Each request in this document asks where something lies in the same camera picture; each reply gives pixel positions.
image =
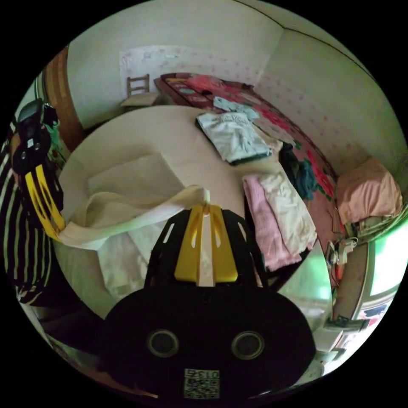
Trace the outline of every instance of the white wall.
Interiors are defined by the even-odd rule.
[[[232,0],[152,0],[94,25],[69,47],[68,80],[84,128],[111,118],[123,100],[119,53],[145,45],[184,45],[257,65],[282,28]]]
[[[340,41],[336,40],[332,35],[324,31],[316,24],[312,23],[309,20],[306,20],[306,18],[303,18],[284,8],[260,0],[237,0],[237,1],[243,4],[247,4],[261,11],[267,16],[273,18],[284,28],[300,31],[304,34],[310,35],[318,40],[330,44],[331,46],[337,48],[339,51],[346,54],[353,61],[357,62],[361,67],[363,67],[367,72],[369,72],[367,68],[359,61],[359,59],[352,52],[350,52]]]
[[[315,39],[284,31],[266,71],[302,89],[397,175],[407,152],[402,129],[379,86],[352,61]]]

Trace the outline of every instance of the pillow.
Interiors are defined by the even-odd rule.
[[[197,91],[216,91],[225,87],[219,78],[208,75],[193,76],[187,80],[187,84]]]
[[[159,96],[160,92],[139,93],[125,99],[120,106],[151,106]]]

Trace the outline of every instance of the qr code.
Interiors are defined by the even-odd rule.
[[[184,371],[184,398],[194,400],[217,400],[220,397],[219,370]]]

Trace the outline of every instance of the pink towel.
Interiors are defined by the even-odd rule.
[[[265,265],[271,272],[301,261],[300,255],[291,255],[283,243],[275,215],[265,197],[259,176],[245,176],[244,190],[255,224],[255,239],[265,256]]]

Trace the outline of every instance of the yellow bracket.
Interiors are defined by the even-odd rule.
[[[40,192],[38,192],[37,188],[35,187],[32,173],[25,175],[25,181],[27,183],[30,199],[33,203],[37,216],[44,227],[45,233],[50,238],[60,242],[58,234],[65,228],[65,221],[58,211],[58,208],[51,196],[50,190],[48,189],[43,166],[41,164],[37,166],[35,168],[35,172],[37,175],[38,185],[40,186]],[[46,204],[47,209],[50,212],[50,218],[46,215],[43,202]]]
[[[221,207],[194,206],[184,233],[174,277],[198,285],[204,215],[210,214],[212,271],[215,283],[235,282],[238,272]]]

